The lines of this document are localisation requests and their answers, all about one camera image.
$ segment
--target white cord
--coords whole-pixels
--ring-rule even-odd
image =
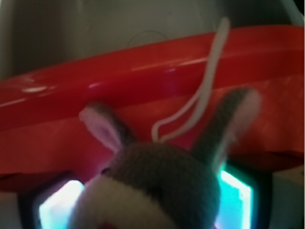
[[[175,137],[183,134],[184,132],[191,129],[198,122],[198,120],[202,116],[204,110],[206,109],[206,106],[210,99],[215,71],[217,68],[219,58],[221,56],[221,52],[222,52],[225,42],[227,40],[229,30],[230,30],[229,20],[227,18],[222,18],[219,28],[217,30],[217,33],[216,33],[215,38],[212,43],[212,47],[210,50],[209,58],[207,60],[206,71],[205,71],[202,83],[200,84],[196,93],[178,112],[176,112],[175,114],[173,114],[172,116],[170,116],[168,118],[157,121],[152,126],[152,138],[153,138],[152,140],[154,142],[159,141],[159,137],[158,137],[159,127],[179,118],[188,109],[190,109],[190,107],[196,102],[196,100],[198,100],[197,105],[196,105],[191,117],[188,119],[188,121],[184,125],[182,125],[179,129],[161,137],[160,142],[165,142],[169,139],[175,138]]]

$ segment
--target gray surface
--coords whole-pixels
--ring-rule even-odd
[[[269,229],[304,228],[304,165],[273,173]]]
[[[2,0],[0,79],[55,64],[233,27],[303,25],[292,0]]]

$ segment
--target bunny ear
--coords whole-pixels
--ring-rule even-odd
[[[225,95],[207,128],[195,141],[191,149],[193,157],[218,173],[228,147],[246,132],[257,116],[260,101],[258,92],[248,88]]]
[[[79,117],[91,134],[114,153],[136,141],[130,128],[102,103],[90,103]]]

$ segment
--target toy head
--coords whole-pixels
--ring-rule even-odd
[[[230,144],[253,121],[259,103],[259,95],[250,89],[227,94],[190,152],[140,143],[111,109],[88,105],[81,119],[115,157],[86,185],[69,228],[212,228],[220,201],[219,169]]]

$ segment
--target blue light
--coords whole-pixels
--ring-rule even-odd
[[[78,180],[71,180],[50,196],[39,207],[42,229],[65,229],[68,218],[84,185]]]
[[[250,229],[252,188],[226,171],[221,171],[220,187],[221,204],[215,226],[218,229]]]

